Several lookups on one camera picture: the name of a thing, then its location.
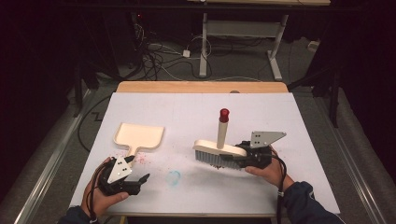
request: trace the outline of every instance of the wrist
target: wrist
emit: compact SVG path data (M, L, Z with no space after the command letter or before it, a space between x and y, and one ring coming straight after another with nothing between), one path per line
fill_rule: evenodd
M88 207L87 207L85 204L82 204L82 205L81 205L81 210L82 210L88 217L91 216L91 213L90 213L90 211L88 210Z
M285 192L292 184L294 184L294 180L292 180L290 176L286 175L285 180L283 181L282 191Z

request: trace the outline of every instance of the wooden table edge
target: wooden table edge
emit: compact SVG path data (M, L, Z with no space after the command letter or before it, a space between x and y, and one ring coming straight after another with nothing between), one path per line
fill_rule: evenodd
M151 93L284 93L283 82L123 81L117 92Z

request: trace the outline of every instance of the blue marker stain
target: blue marker stain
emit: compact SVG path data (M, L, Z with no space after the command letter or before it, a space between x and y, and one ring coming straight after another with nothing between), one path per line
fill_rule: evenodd
M176 186L180 178L181 174L178 171L171 171L166 176L166 183L168 183L169 186Z

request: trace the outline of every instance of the metal leg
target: metal leg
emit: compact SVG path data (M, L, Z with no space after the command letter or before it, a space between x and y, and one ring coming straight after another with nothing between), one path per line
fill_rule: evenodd
M202 22L202 49L201 49L201 61L199 65L199 77L206 77L206 66L207 66L207 52L206 52L206 38L207 38L207 13L204 13L204 19Z
M329 117L334 128L338 128L337 124L337 106L338 106L338 87L340 85L340 71L336 71L332 81L332 95L330 98Z
M76 100L76 111L74 117L76 118L82 108L82 84L81 84L81 59L78 60L75 69L75 100Z
M282 16L282 22L280 23L279 28L276 33L274 48L273 48L273 50L267 51L268 60L270 61L270 65L271 65L271 68L272 68L272 71L274 74L274 78L276 81L282 80L282 76L280 75L279 66L277 65L277 62L276 62L276 53L279 48L280 41L282 40L282 35L283 35L283 32L285 31L286 22L288 21L288 17L289 17L289 15Z

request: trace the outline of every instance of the human hand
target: human hand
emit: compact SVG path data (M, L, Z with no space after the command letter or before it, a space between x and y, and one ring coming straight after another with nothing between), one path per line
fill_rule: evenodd
M272 158L271 164L269 164L264 169L260 169L254 166L247 166L245 171L252 174L263 177L268 183L277 186L281 185L282 180L282 167L277 159ZM283 181L283 191L285 191L294 181L290 176L286 175Z
M110 161L110 158L107 158L102 164L108 161ZM99 166L95 171L95 172L99 172L99 175L98 178L96 178L96 182L94 183L93 204L91 208L93 209L93 212L96 214L97 217L102 216L106 212L107 208L110 207L111 205L115 203L119 203L129 197L129 194L127 192L120 192L115 195L106 196L101 190L99 190L99 188L97 188L98 179L100 174L102 173L102 171L99 171L100 167L101 166ZM88 217L91 216L89 203L91 200L90 192L92 190L92 182L93 182L93 176L90 183L88 183L87 187L84 190L84 197L82 198L82 202L81 202L81 209L88 215Z

